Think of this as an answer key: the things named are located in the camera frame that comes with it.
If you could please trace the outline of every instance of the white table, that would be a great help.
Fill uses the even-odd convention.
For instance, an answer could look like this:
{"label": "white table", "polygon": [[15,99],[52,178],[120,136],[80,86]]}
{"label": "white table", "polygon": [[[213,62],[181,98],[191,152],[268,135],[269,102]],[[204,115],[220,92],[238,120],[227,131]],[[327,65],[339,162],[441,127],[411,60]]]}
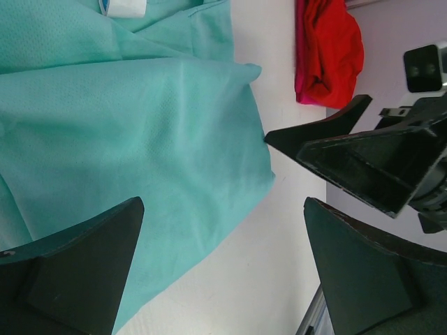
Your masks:
{"label": "white table", "polygon": [[[294,0],[234,0],[236,57],[263,67],[253,84],[265,131],[325,117],[298,105]],[[302,207],[325,182],[271,149],[272,192],[208,258],[148,303],[119,335],[295,335],[319,284]]]}

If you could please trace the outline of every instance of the gray wall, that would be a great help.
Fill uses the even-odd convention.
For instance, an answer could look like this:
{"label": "gray wall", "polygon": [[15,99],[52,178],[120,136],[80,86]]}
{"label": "gray wall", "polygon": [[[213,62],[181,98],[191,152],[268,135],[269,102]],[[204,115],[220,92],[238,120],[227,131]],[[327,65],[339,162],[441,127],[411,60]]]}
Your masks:
{"label": "gray wall", "polygon": [[[365,45],[365,67],[358,78],[356,93],[373,98],[356,132],[373,129],[380,110],[397,107],[406,93],[404,52],[447,39],[447,0],[388,0],[350,13],[357,19]],[[358,220],[409,241],[447,251],[447,232],[423,234],[411,208],[393,220],[331,185],[327,201]]]}

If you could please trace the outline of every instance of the teal cloth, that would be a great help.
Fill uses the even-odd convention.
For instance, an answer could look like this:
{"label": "teal cloth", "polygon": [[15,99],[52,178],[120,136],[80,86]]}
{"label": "teal cloth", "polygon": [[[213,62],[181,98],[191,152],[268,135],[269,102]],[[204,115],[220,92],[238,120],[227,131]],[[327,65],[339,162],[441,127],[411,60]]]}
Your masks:
{"label": "teal cloth", "polygon": [[0,248],[140,196],[145,218],[115,323],[206,257],[271,189],[227,0],[0,2]]}

